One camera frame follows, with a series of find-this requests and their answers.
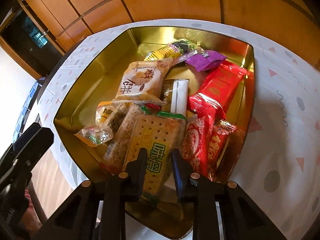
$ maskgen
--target white wall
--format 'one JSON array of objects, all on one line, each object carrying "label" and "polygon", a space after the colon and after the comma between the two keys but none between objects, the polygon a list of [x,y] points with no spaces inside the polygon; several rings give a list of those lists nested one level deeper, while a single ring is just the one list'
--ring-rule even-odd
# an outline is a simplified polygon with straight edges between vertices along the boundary
[{"label": "white wall", "polygon": [[35,81],[0,47],[0,156],[12,142],[20,111]]}]

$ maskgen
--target chinese characters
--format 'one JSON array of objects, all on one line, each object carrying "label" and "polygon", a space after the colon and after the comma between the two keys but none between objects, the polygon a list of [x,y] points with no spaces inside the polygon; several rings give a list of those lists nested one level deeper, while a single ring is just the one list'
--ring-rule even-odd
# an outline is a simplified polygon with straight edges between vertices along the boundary
[{"label": "chinese characters", "polygon": [[150,151],[150,156],[148,158],[147,170],[159,173],[162,165],[162,158],[164,157],[165,145],[160,143],[153,143],[152,149]]}]

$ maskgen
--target patterned tablecloth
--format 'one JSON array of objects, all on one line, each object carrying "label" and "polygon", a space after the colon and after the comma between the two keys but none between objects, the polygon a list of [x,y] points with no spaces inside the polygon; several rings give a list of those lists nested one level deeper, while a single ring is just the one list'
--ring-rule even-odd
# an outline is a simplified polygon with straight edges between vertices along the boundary
[{"label": "patterned tablecloth", "polygon": [[[54,133],[51,151],[68,183],[76,188],[86,177],[66,152],[52,123],[61,102],[82,71],[113,39],[130,27],[148,25],[199,28],[253,46],[255,105],[231,179],[288,239],[301,239],[320,211],[320,73],[283,46],[229,25],[163,19],[121,25],[87,37],[62,64],[38,104],[43,126]],[[164,239],[128,216],[127,220],[129,239]]]}]

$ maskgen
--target screw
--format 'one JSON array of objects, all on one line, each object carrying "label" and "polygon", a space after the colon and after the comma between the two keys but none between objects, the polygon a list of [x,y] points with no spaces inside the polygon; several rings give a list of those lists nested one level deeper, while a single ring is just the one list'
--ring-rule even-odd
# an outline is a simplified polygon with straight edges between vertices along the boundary
[{"label": "screw", "polygon": [[228,181],[228,187],[235,188],[237,187],[237,184],[234,181]]},{"label": "screw", "polygon": [[121,179],[125,179],[126,177],[128,177],[128,173],[125,172],[125,171],[124,171],[124,172],[120,172],[118,176],[119,176],[119,178],[121,178]]},{"label": "screw", "polygon": [[91,185],[91,181],[90,180],[85,180],[81,183],[82,187],[89,187]]},{"label": "screw", "polygon": [[194,172],[194,173],[191,173],[190,177],[191,177],[192,179],[199,179],[199,178],[200,178],[200,174]]}]

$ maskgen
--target snack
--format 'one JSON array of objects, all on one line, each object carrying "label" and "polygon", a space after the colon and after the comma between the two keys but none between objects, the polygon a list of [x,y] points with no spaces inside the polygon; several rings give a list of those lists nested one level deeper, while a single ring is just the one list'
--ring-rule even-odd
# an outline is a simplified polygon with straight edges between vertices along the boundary
[{"label": "snack", "polygon": [[81,129],[75,136],[90,147],[96,147],[110,141],[113,138],[113,132],[109,126],[102,128],[97,125],[90,125]]},{"label": "snack", "polygon": [[209,108],[189,119],[183,140],[182,158],[195,172],[207,177],[207,144],[212,134],[216,109]]},{"label": "snack", "polygon": [[119,129],[119,126],[121,125],[125,115],[128,112],[128,106],[125,103],[116,105],[117,107],[113,111],[111,111],[114,106],[114,104],[104,104],[102,117],[100,118],[98,123],[96,125],[84,127],[77,134],[75,134],[75,136],[90,147],[96,147],[102,143],[110,141]]},{"label": "snack", "polygon": [[109,115],[116,109],[118,104],[112,103],[112,101],[106,101],[106,102],[101,102],[97,106],[97,111],[96,111],[96,124],[98,122],[104,122]]},{"label": "snack", "polygon": [[132,62],[124,72],[114,103],[163,104],[159,99],[162,82],[172,58]]},{"label": "snack", "polygon": [[164,103],[161,106],[162,111],[186,116],[188,83],[188,79],[167,79],[163,81],[160,96]]},{"label": "snack", "polygon": [[197,93],[188,98],[188,109],[200,113],[211,105],[220,104],[226,112],[246,73],[246,69],[233,63],[225,61],[220,64],[209,73]]},{"label": "snack", "polygon": [[208,144],[208,179],[214,181],[217,161],[226,144],[228,135],[236,130],[236,126],[225,120],[220,120],[213,126],[211,139]]},{"label": "snack", "polygon": [[105,153],[99,166],[111,174],[121,172],[131,134],[138,115],[143,114],[142,109],[137,104],[132,104],[129,111],[122,121],[118,132],[111,140],[107,152]]},{"label": "snack", "polygon": [[196,71],[206,71],[217,68],[227,57],[214,51],[206,50],[203,53],[193,55],[186,60],[186,63],[194,66]]},{"label": "snack", "polygon": [[185,53],[201,50],[203,49],[196,44],[188,41],[187,39],[180,39],[174,42],[171,42],[155,51],[151,51],[145,57],[144,61],[150,60],[158,60],[163,58],[173,58],[177,59],[178,57],[182,56]]},{"label": "snack", "polygon": [[182,144],[180,134],[185,127],[185,119],[180,118],[183,116],[166,113],[167,117],[164,117],[163,114],[141,114],[137,118],[123,167],[125,170],[128,162],[137,159],[140,148],[147,149],[143,196],[148,200],[159,197],[163,184],[171,173],[171,150]]}]

